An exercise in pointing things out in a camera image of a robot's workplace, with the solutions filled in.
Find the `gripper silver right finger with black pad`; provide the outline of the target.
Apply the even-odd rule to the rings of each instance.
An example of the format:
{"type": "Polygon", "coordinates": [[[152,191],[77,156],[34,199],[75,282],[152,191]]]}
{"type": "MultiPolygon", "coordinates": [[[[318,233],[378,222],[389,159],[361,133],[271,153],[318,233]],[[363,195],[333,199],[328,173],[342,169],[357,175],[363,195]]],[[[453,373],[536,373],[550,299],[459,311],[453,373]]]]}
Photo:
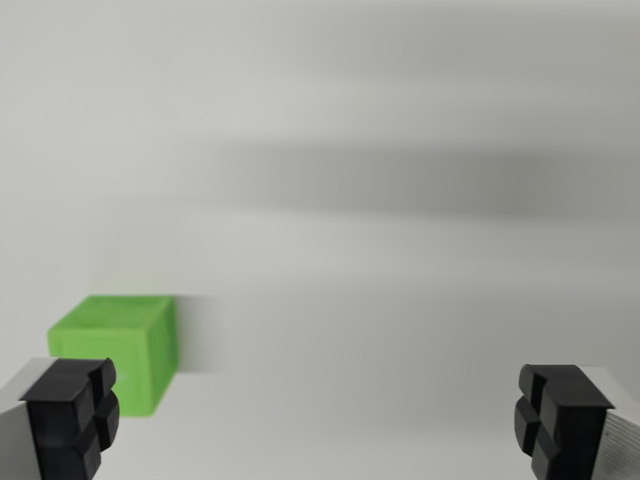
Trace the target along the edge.
{"type": "Polygon", "coordinates": [[[514,432],[541,480],[637,479],[639,400],[609,372],[524,365],[514,432]]]}

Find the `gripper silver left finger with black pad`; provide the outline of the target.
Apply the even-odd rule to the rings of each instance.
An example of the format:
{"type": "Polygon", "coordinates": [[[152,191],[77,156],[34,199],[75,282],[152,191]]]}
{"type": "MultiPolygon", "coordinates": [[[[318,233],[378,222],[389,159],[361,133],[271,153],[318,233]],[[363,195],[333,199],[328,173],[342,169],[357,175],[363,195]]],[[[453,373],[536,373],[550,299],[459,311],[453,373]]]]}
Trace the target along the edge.
{"type": "Polygon", "coordinates": [[[89,480],[116,437],[112,360],[29,360],[1,386],[1,477],[89,480]]]}

